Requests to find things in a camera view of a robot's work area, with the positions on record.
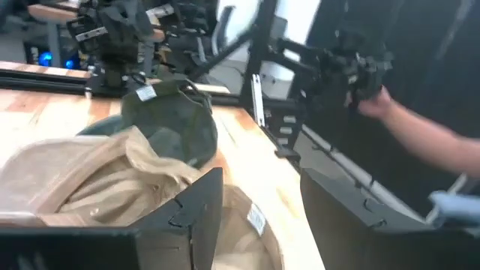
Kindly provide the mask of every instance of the beige fabric bag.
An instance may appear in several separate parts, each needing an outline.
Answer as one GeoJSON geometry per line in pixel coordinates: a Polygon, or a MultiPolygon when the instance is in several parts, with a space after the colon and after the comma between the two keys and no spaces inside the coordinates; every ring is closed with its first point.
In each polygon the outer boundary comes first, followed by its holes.
{"type": "Polygon", "coordinates": [[[14,212],[51,226],[126,226],[199,177],[181,161],[158,157],[135,127],[112,137],[45,140],[21,149],[0,172],[0,221],[14,212]]]}
{"type": "MultiPolygon", "coordinates": [[[[201,175],[181,161],[158,157],[135,127],[112,137],[37,142],[0,172],[0,225],[127,226],[201,175]]],[[[224,186],[212,270],[282,269],[281,250],[263,214],[240,188],[224,186]],[[264,221],[261,228],[252,214],[264,221]]]]}

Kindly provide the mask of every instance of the white wall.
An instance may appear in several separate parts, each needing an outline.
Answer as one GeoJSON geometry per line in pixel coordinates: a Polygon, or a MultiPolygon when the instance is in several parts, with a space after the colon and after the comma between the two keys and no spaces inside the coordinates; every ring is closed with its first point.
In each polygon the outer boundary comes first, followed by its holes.
{"type": "MultiPolygon", "coordinates": [[[[248,28],[252,19],[254,19],[257,14],[258,1],[259,0],[219,1],[218,18],[220,18],[220,13],[225,6],[235,6],[230,23],[226,27],[227,42],[232,42],[239,33],[248,28]]],[[[276,14],[288,21],[285,36],[300,44],[305,44],[319,4],[320,0],[279,0],[276,14]]],[[[295,53],[286,52],[285,55],[291,59],[299,60],[299,56],[295,53]]],[[[245,46],[239,49],[233,53],[229,59],[246,62],[248,59],[247,47],[245,46]]],[[[293,78],[293,72],[276,64],[264,64],[262,66],[262,74],[273,76],[277,80],[290,81],[293,78]]]]}

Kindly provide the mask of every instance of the fabric tag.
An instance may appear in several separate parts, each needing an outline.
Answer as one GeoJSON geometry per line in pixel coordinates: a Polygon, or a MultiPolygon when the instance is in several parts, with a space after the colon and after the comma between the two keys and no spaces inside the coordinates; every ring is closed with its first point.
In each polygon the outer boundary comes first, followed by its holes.
{"type": "Polygon", "coordinates": [[[136,90],[136,94],[141,101],[149,101],[152,98],[157,97],[157,93],[155,93],[155,89],[151,85],[145,85],[141,88],[136,90]]]}
{"type": "Polygon", "coordinates": [[[262,236],[263,230],[265,229],[266,219],[263,213],[260,211],[257,205],[252,203],[250,211],[248,212],[247,216],[248,221],[252,224],[253,228],[255,228],[256,232],[259,236],[262,236]]]}

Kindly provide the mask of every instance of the human hand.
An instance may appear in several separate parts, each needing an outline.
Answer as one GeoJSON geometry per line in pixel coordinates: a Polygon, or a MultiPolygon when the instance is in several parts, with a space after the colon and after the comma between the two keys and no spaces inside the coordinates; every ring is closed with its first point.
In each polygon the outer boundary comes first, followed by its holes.
{"type": "MultiPolygon", "coordinates": [[[[350,104],[351,102],[352,96],[348,93],[346,96],[346,104],[350,104]]],[[[382,90],[380,90],[376,96],[358,102],[358,111],[364,116],[382,119],[389,114],[393,103],[394,101],[390,97],[389,91],[382,86],[382,90]]]]}

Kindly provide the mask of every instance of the wooden tabletop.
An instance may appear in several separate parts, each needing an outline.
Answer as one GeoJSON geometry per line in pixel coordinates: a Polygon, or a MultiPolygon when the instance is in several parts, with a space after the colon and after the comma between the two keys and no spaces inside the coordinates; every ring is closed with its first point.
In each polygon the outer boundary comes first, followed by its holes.
{"type": "MultiPolygon", "coordinates": [[[[86,72],[1,62],[0,69],[85,77],[86,72]]],[[[199,85],[203,91],[228,92],[199,85]]],[[[85,126],[120,112],[119,100],[65,94],[0,90],[0,165],[19,147],[34,141],[73,136],[85,126]]],[[[218,152],[205,167],[223,167],[224,182],[239,186],[261,209],[283,251],[285,270],[323,268],[308,226],[300,176],[243,110],[215,106],[218,152]]]]}
{"type": "MultiPolygon", "coordinates": [[[[77,8],[77,4],[70,3],[70,2],[59,2],[59,5],[64,5],[65,7],[69,8],[77,8]]],[[[77,17],[77,14],[72,11],[62,10],[59,8],[54,7],[47,7],[42,4],[33,4],[28,6],[28,12],[37,20],[41,21],[52,21],[55,23],[64,24],[69,20],[73,20],[77,17]]],[[[158,19],[154,16],[148,16],[150,19],[150,23],[152,25],[160,25],[158,19]]],[[[162,41],[165,39],[165,34],[163,31],[159,29],[154,29],[154,36],[153,38],[156,41],[162,41]]]]}

